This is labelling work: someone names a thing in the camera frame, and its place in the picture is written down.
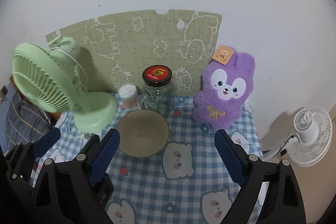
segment blue checkered tablecloth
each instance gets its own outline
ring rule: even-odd
[[[117,100],[117,115],[98,132],[101,137],[127,113],[118,96]],[[166,119],[170,129],[166,147],[148,158],[133,158],[118,149],[106,171],[114,185],[106,211],[115,224],[217,224],[240,190],[214,146],[215,132],[190,118],[193,97],[177,96],[175,100],[174,111]],[[253,109],[245,103],[241,111],[227,133],[248,154],[262,158]],[[89,138],[75,127],[73,112],[63,113],[56,126],[61,139],[41,158],[34,184],[44,160],[72,160]],[[172,157],[181,164],[170,165]],[[256,222],[261,203],[257,201],[249,223]]]

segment cable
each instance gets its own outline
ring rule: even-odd
[[[75,70],[75,69],[74,69],[73,71],[75,72],[75,76],[78,77],[78,79],[80,80],[78,71]],[[87,90],[87,87],[86,87],[82,82],[81,82],[81,87],[83,88],[84,91],[89,92],[89,91]]]
[[[80,67],[80,69],[83,71],[83,73],[85,74],[85,80],[86,80],[86,82],[85,82],[85,89],[86,89],[86,92],[88,91],[87,90],[87,83],[88,83],[88,77],[87,77],[87,74],[86,74],[86,72],[85,72],[85,70],[84,70],[84,68],[82,67],[82,65],[71,55],[71,54],[69,54],[67,51],[65,51],[65,50],[63,50],[62,48],[59,48],[59,47],[55,47],[55,48],[51,48],[49,51],[52,51],[52,50],[58,50],[58,51],[60,51],[60,52],[62,52],[62,53],[64,53],[65,55],[67,55],[72,61],[74,61],[76,64],[77,64],[77,66],[79,66]]]
[[[282,149],[285,147],[286,143],[288,143],[288,141],[289,141],[291,138],[294,138],[294,137],[295,137],[294,135],[290,136],[290,137],[285,141],[284,145],[280,148],[279,152],[276,153],[274,156],[278,155],[278,154],[282,151]]]

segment plush toy tag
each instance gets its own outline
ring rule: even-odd
[[[226,65],[235,51],[227,46],[220,45],[212,56],[213,60]]]

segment glass jar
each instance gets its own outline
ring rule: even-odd
[[[148,67],[142,73],[144,81],[141,108],[155,111],[166,117],[173,110],[175,88],[170,68],[163,65]]]

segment fan stand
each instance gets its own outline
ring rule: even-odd
[[[86,96],[91,110],[75,110],[74,121],[81,132],[95,133],[112,122],[118,110],[118,103],[113,95],[106,92],[88,92]]]

